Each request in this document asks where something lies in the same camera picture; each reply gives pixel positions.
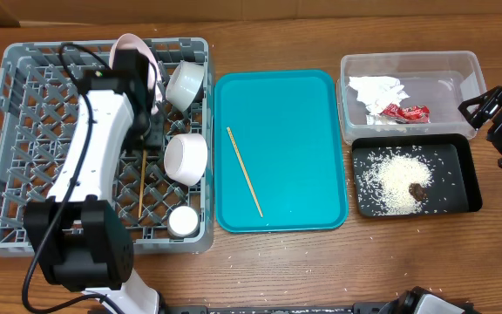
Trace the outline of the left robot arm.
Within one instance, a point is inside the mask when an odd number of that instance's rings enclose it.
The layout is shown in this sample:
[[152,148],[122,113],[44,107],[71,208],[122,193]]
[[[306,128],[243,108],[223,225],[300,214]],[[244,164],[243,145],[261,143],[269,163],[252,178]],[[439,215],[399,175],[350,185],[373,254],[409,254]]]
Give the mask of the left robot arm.
[[24,279],[24,307],[35,269],[45,280],[94,298],[113,313],[157,313],[159,293],[133,268],[133,241],[112,205],[120,153],[146,133],[153,100],[146,70],[87,71],[76,81],[78,121],[65,163],[45,201],[30,201],[24,228],[35,250]]

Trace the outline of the white napkin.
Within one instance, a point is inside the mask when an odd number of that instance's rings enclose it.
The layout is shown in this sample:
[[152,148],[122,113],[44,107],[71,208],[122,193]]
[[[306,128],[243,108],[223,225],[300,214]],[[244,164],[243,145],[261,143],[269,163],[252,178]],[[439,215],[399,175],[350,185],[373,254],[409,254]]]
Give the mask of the white napkin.
[[350,77],[349,87],[357,91],[356,100],[362,102],[367,110],[368,125],[397,125],[394,119],[383,116],[389,105],[400,107],[402,100],[409,98],[404,85],[398,78],[389,76]]

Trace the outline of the large white plate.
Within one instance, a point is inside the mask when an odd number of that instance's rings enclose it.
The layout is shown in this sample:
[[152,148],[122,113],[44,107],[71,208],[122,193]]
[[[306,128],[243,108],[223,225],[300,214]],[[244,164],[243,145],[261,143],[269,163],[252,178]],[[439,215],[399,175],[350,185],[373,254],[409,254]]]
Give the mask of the large white plate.
[[146,42],[132,33],[123,34],[112,46],[112,50],[110,52],[110,63],[113,64],[114,57],[118,50],[130,49],[135,49],[137,52],[146,57],[149,63],[149,69],[153,71],[153,74],[148,75],[147,84],[149,88],[153,89],[154,93],[154,100],[150,109],[151,115],[154,116],[161,111],[159,106],[162,105],[166,92],[159,62],[154,57]]

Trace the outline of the white rice pile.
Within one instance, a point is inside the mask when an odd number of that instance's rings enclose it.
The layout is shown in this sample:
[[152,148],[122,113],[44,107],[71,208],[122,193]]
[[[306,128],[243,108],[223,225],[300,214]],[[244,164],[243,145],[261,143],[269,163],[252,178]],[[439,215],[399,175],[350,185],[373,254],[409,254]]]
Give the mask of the white rice pile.
[[[436,214],[430,204],[430,189],[444,178],[442,147],[420,145],[356,148],[352,166],[360,213],[366,217]],[[426,191],[424,201],[415,201],[409,185],[419,183]]]

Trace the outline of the red snack wrapper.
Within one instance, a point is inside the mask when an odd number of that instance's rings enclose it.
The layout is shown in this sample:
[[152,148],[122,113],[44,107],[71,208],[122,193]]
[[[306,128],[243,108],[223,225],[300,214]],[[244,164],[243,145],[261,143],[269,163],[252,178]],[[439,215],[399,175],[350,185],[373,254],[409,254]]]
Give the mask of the red snack wrapper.
[[382,115],[402,124],[430,122],[430,110],[426,106],[401,107],[397,104],[390,104],[384,108]]

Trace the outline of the pink bowl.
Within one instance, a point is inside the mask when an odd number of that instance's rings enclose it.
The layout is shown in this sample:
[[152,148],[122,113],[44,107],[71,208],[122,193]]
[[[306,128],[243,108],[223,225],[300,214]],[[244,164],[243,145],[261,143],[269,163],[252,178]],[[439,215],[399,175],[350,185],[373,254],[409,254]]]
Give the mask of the pink bowl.
[[207,167],[207,143],[199,133],[177,134],[164,154],[164,168],[169,178],[183,185],[196,185]]

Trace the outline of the brown food scrap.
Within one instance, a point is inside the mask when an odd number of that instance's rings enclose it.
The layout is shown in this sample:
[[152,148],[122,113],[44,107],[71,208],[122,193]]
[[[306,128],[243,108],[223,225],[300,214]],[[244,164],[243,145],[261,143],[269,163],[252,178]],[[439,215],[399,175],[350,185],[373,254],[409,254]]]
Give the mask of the brown food scrap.
[[410,184],[409,193],[415,201],[424,201],[427,198],[425,189],[419,183]]

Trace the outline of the small white cup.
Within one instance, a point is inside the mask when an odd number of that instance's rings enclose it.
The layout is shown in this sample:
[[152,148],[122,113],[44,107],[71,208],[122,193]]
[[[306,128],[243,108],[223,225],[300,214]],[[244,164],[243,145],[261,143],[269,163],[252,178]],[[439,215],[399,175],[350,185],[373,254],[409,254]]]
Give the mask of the small white cup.
[[199,232],[200,216],[191,207],[175,208],[167,218],[167,231],[173,238],[192,237]]

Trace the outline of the grey bowl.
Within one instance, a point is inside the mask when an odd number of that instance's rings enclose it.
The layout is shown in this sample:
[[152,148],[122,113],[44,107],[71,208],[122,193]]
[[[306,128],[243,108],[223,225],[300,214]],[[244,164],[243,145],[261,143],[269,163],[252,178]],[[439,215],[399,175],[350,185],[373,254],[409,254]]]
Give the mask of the grey bowl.
[[181,61],[166,87],[166,100],[177,110],[184,112],[199,94],[204,77],[203,65]]

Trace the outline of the wooden chopstick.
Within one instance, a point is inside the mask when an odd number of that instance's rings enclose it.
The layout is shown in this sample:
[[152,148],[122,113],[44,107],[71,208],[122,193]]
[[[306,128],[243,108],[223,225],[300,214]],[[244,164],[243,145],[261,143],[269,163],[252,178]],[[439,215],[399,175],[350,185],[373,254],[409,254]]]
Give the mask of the wooden chopstick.
[[139,184],[139,209],[138,209],[138,218],[140,219],[143,212],[144,206],[144,191],[145,191],[145,179],[146,179],[146,159],[147,159],[147,150],[143,149],[142,151],[142,159],[141,159],[141,169],[140,169],[140,184]]
[[256,193],[254,191],[254,186],[252,184],[252,181],[250,180],[250,177],[248,175],[248,171],[246,169],[245,163],[244,163],[244,161],[242,159],[240,150],[239,150],[238,145],[237,145],[237,143],[235,141],[235,138],[234,138],[234,135],[233,135],[233,131],[232,131],[232,129],[231,129],[230,126],[227,126],[226,129],[227,129],[228,137],[229,137],[229,139],[230,139],[230,141],[232,143],[232,146],[233,146],[233,149],[234,149],[234,153],[235,153],[235,155],[236,155],[236,157],[237,157],[237,159],[239,161],[239,164],[240,164],[240,167],[241,167],[241,171],[242,171],[242,173],[244,175],[244,178],[246,180],[246,183],[248,185],[249,192],[252,195],[252,198],[253,198],[254,204],[255,204],[255,206],[256,206],[256,208],[258,210],[259,216],[261,218],[263,218],[264,215],[263,215],[263,212],[262,212],[262,209],[261,209],[261,205],[260,205],[260,203],[258,201],[258,198],[257,198]]

